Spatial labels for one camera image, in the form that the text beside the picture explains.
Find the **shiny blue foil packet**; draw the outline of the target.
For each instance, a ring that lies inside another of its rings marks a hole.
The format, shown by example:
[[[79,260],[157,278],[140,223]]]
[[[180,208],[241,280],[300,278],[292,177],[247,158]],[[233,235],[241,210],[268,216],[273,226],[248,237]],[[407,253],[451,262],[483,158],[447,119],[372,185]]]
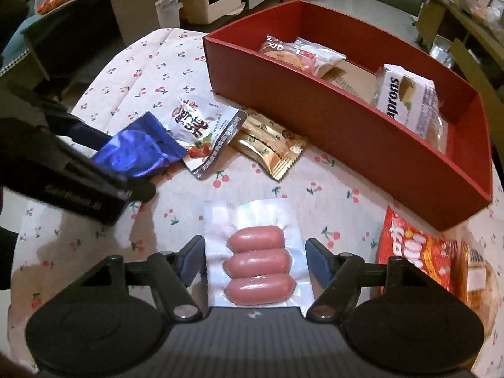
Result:
[[[186,154],[162,123],[147,112],[114,135],[91,159],[109,174],[151,178]]]

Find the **white cardboard storage box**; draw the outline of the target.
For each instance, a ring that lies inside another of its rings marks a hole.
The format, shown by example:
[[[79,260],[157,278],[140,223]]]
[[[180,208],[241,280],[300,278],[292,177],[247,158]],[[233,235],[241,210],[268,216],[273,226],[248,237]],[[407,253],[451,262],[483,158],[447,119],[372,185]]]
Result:
[[[210,25],[226,15],[240,14],[243,0],[181,0],[183,17],[195,25]]]

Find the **long wooden tv cabinet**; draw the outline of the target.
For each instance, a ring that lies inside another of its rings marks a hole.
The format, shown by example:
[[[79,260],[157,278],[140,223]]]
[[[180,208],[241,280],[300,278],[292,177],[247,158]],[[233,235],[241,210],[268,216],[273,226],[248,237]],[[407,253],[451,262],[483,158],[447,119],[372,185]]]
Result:
[[[484,99],[495,146],[503,145],[503,45],[482,21],[450,0],[426,0],[415,22],[417,42],[430,49],[437,36],[454,48],[455,69]]]

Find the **red candy packet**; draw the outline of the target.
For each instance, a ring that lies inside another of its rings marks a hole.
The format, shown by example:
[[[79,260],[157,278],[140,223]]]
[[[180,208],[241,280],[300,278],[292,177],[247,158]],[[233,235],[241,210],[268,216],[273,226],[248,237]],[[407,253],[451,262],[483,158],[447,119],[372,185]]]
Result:
[[[404,258],[452,293],[457,254],[456,241],[422,232],[387,208],[378,243],[379,264],[387,264],[391,257]]]

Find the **white sandwich cracker packet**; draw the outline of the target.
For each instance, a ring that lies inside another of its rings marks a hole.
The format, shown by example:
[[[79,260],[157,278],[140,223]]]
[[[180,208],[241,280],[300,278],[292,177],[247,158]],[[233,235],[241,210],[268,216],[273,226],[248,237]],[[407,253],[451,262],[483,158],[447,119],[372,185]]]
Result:
[[[422,139],[439,108],[432,80],[393,64],[378,71],[372,105]]]

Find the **silver foil bag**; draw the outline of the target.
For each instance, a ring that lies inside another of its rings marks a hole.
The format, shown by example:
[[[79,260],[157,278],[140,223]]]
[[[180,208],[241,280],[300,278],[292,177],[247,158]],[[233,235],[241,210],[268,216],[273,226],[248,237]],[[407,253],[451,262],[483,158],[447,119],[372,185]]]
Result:
[[[437,34],[432,42],[430,56],[447,68],[452,68],[455,64],[455,58],[450,52],[451,46],[452,42],[450,40]]]

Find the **white silver snack packet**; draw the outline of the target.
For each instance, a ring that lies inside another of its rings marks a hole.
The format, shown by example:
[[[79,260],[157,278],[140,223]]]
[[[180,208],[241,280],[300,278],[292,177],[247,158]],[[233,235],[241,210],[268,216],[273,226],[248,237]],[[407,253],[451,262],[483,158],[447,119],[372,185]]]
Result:
[[[296,53],[301,56],[303,70],[322,78],[337,63],[347,58],[346,55],[322,44],[298,37],[295,40]]]

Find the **white jujube snack packet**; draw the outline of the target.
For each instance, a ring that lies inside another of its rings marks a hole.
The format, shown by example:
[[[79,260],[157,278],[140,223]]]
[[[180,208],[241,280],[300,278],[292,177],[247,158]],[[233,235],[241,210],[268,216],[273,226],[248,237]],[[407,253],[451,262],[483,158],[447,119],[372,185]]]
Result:
[[[214,98],[184,94],[168,108],[162,125],[186,150],[185,166],[195,178],[202,179],[209,174],[247,117],[245,111]]]

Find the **brown pastry in wrapper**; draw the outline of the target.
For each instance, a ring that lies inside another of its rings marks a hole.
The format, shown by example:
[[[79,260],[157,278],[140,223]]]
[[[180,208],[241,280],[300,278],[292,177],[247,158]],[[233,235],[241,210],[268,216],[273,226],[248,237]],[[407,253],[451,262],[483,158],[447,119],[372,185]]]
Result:
[[[490,263],[468,243],[461,242],[458,259],[457,295],[475,312],[484,327],[484,337],[491,336],[500,308],[497,277]]]

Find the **round pastry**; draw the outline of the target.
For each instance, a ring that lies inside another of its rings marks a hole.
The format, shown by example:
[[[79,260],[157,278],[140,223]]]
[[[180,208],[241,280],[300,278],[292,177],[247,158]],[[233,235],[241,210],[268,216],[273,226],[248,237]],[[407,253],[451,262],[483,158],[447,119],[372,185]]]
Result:
[[[440,114],[439,101],[432,105],[432,117],[426,132],[426,142],[442,154],[446,154],[449,138],[449,123]]]

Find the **red meat floss cake packet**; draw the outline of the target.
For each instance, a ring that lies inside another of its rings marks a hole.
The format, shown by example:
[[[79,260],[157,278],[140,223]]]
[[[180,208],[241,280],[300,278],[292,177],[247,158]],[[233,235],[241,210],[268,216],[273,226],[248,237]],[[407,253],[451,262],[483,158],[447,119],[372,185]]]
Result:
[[[296,48],[293,43],[285,43],[268,35],[266,41],[261,45],[259,53],[287,63],[303,72],[315,74],[316,55]]]

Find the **red cardboard box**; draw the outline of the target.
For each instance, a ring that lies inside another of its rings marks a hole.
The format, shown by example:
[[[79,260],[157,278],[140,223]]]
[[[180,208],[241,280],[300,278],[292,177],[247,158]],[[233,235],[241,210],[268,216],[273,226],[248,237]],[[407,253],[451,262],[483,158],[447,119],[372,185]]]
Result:
[[[260,46],[270,35],[321,43],[367,72],[391,63],[431,79],[449,124],[447,151],[436,151],[357,96],[262,55]],[[481,96],[410,43],[352,16],[295,0],[212,31],[203,44],[215,93],[308,137],[435,229],[448,230],[492,202]]]

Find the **vacuum packed pink sausages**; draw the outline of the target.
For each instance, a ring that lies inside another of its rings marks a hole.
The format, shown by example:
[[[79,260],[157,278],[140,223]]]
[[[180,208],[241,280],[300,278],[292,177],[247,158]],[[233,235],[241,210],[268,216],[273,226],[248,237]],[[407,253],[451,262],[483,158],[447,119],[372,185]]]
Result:
[[[306,313],[313,304],[304,242],[287,201],[208,201],[204,239],[209,305]]]

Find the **gold coffee sachets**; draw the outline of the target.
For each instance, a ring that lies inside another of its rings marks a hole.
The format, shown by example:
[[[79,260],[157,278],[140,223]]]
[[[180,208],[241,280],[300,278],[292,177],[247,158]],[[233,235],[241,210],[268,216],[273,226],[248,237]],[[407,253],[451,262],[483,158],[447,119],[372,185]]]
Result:
[[[306,137],[295,134],[264,114],[244,108],[247,118],[230,146],[262,166],[280,182],[308,145]]]

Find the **cherry print tablecloth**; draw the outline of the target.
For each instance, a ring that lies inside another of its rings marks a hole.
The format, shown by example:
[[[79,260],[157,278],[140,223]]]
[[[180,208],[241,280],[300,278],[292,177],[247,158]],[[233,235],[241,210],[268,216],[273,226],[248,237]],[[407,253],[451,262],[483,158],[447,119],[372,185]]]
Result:
[[[118,54],[100,72],[75,107],[75,114],[101,131],[114,133],[146,112],[163,118],[185,92],[210,95],[203,37],[194,31],[155,31]],[[14,360],[34,362],[24,338],[39,306],[109,254],[144,260],[157,251],[181,248],[203,232],[205,201],[241,205],[285,199],[301,234],[334,253],[374,260],[388,207],[396,202],[331,155],[309,147],[276,182],[256,163],[227,149],[217,170],[199,180],[178,164],[162,174],[153,201],[133,203],[112,227],[31,201],[21,213],[8,315]]]

